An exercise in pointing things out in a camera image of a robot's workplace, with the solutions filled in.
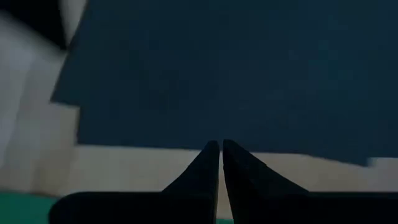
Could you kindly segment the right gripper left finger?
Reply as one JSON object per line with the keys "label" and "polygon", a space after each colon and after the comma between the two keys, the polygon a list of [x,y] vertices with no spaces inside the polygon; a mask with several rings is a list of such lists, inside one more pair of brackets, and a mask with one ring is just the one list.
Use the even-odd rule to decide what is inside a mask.
{"label": "right gripper left finger", "polygon": [[220,148],[209,141],[160,192],[78,192],[62,197],[49,223],[216,223]]}

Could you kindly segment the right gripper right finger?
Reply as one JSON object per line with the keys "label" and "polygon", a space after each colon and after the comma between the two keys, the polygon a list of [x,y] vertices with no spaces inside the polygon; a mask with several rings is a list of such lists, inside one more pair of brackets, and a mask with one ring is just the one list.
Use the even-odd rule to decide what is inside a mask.
{"label": "right gripper right finger", "polygon": [[223,170],[235,223],[397,223],[397,193],[310,192],[232,140]]}

